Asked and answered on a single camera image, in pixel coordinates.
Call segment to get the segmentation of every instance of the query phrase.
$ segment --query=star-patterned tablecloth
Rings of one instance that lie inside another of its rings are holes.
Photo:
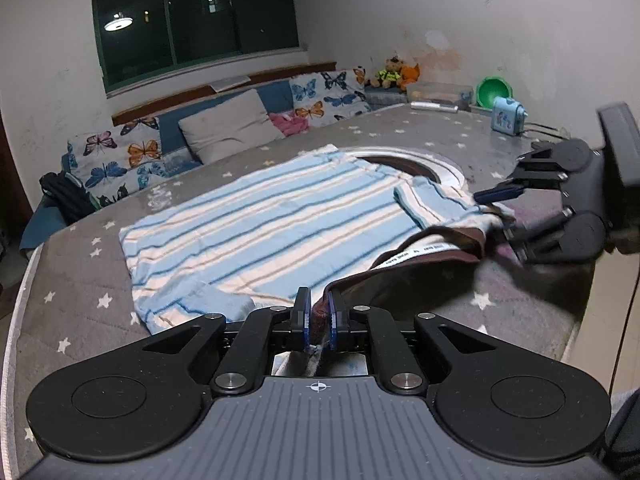
[[[466,112],[443,114],[408,106],[379,110],[182,174],[56,233],[36,252],[37,265],[31,266],[35,272],[24,282],[14,319],[6,389],[6,412],[13,417],[3,428],[7,440],[2,450],[12,476],[27,471],[41,456],[24,411],[31,389],[63,366],[148,335],[133,311],[130,277],[118,241],[121,227],[329,143],[339,148],[431,150],[455,161],[473,191],[492,187],[511,173],[516,156],[530,150],[531,140],[492,132],[489,118]],[[559,209],[560,200],[550,192],[531,191],[508,205],[521,220],[531,222]],[[379,290],[378,303],[396,319],[431,310],[559,358],[586,304],[590,280],[591,269],[523,269],[509,251],[499,251],[477,268],[443,266],[429,276],[405,276]]]

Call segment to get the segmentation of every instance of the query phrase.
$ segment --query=green bowl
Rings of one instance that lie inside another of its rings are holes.
[[[478,96],[478,106],[490,110],[494,107],[495,98],[513,98],[513,89],[511,89],[511,85],[501,77],[491,75],[485,77],[478,83],[476,96]]]

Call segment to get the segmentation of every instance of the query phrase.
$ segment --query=sofa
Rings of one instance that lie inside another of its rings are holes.
[[[255,87],[255,89],[268,113],[278,114],[294,108],[293,95],[287,79],[265,83]],[[211,99],[187,104],[157,116],[162,142],[162,161],[169,177],[201,165],[191,154],[178,122],[183,118],[228,101],[246,92],[246,90],[247,88],[242,88]],[[61,167],[63,171],[70,171],[68,154],[66,153],[62,156]],[[40,204],[22,234],[20,250],[23,254],[27,254],[47,241],[51,235],[65,227],[67,225],[59,209],[50,198],[43,195]]]

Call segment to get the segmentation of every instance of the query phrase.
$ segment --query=wall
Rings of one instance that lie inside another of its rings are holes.
[[[258,56],[166,78],[107,99],[92,0],[0,0],[0,109],[31,206],[39,178],[60,170],[66,140],[104,131],[111,115],[207,82],[306,63],[305,52]]]
[[[311,61],[379,70],[397,51],[431,80],[500,75],[532,120],[601,142],[594,111],[640,119],[640,0],[295,0]]]

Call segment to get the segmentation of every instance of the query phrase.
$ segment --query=pink cloth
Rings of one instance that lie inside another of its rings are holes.
[[[273,125],[287,137],[293,134],[302,134],[309,129],[309,121],[290,112],[269,114],[269,118]]]

